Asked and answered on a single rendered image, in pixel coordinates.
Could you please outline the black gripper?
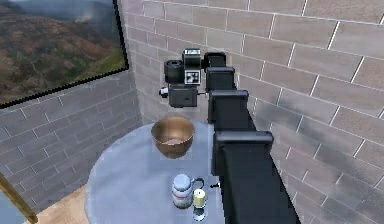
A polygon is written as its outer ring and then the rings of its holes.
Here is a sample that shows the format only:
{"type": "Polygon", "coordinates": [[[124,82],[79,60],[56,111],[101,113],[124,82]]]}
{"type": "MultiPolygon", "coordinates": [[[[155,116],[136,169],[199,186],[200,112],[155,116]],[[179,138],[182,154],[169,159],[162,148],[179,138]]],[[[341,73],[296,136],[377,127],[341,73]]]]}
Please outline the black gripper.
{"type": "Polygon", "coordinates": [[[161,87],[159,95],[167,98],[173,108],[197,106],[197,84],[187,84],[182,60],[168,60],[164,63],[166,87],[161,87]]]}

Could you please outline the brown round bowl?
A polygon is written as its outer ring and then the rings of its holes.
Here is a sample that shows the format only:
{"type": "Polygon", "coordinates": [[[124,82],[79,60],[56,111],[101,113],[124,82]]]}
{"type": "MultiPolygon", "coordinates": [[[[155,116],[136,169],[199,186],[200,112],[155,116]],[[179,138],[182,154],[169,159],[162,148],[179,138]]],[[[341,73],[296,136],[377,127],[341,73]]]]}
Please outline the brown round bowl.
{"type": "Polygon", "coordinates": [[[179,116],[158,120],[151,128],[151,136],[156,148],[167,158],[177,159],[190,149],[195,128],[193,123],[179,116]]]}

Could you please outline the round blue-grey table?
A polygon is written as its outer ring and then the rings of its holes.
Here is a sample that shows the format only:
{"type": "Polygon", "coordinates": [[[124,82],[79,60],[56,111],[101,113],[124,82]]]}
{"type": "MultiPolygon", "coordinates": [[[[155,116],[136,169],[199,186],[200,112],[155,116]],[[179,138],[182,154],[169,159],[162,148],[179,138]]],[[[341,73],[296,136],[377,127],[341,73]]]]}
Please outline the round blue-grey table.
{"type": "Polygon", "coordinates": [[[150,124],[139,127],[108,147],[93,166],[86,188],[89,224],[225,224],[221,193],[211,174],[213,127],[195,121],[192,146],[178,159],[163,156],[154,145],[150,124]],[[178,174],[205,181],[205,218],[172,202],[178,174]]]}

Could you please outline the white mug with red band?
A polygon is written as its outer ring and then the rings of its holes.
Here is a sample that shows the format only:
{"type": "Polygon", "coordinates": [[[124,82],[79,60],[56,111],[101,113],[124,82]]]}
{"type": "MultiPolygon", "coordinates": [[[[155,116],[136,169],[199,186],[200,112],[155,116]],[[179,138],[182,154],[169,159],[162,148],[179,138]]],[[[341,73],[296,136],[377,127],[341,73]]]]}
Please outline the white mug with red band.
{"type": "Polygon", "coordinates": [[[193,202],[193,185],[196,182],[201,183],[201,188],[204,187],[205,182],[203,178],[190,178],[186,174],[178,174],[174,177],[172,182],[172,201],[173,204],[179,209],[187,209],[193,202]]]}

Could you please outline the small pale yellow cylinder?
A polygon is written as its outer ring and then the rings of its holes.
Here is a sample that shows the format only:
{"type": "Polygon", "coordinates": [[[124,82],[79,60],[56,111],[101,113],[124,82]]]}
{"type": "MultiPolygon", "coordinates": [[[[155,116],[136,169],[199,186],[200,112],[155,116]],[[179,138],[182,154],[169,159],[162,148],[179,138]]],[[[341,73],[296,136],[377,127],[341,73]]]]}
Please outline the small pale yellow cylinder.
{"type": "Polygon", "coordinates": [[[193,205],[196,208],[203,208],[206,203],[206,193],[203,189],[196,189],[193,192],[193,205]]]}

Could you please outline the black framed landscape picture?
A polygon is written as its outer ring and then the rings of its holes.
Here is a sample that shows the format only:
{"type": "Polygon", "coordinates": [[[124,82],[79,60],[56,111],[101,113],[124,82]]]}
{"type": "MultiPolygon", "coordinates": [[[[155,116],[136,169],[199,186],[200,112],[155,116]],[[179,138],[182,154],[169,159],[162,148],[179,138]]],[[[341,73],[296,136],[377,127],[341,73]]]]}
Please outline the black framed landscape picture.
{"type": "Polygon", "coordinates": [[[118,0],[0,0],[0,109],[128,68],[118,0]]]}

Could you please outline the brown wooden bar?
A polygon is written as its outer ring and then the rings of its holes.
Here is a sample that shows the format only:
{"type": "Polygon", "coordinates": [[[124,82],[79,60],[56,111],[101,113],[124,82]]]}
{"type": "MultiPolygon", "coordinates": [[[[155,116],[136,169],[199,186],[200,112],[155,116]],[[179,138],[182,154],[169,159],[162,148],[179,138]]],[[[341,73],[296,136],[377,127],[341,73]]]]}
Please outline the brown wooden bar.
{"type": "Polygon", "coordinates": [[[21,212],[30,224],[37,224],[38,217],[32,211],[27,202],[20,196],[20,194],[9,183],[5,176],[0,172],[0,189],[10,199],[13,205],[21,212]]]}

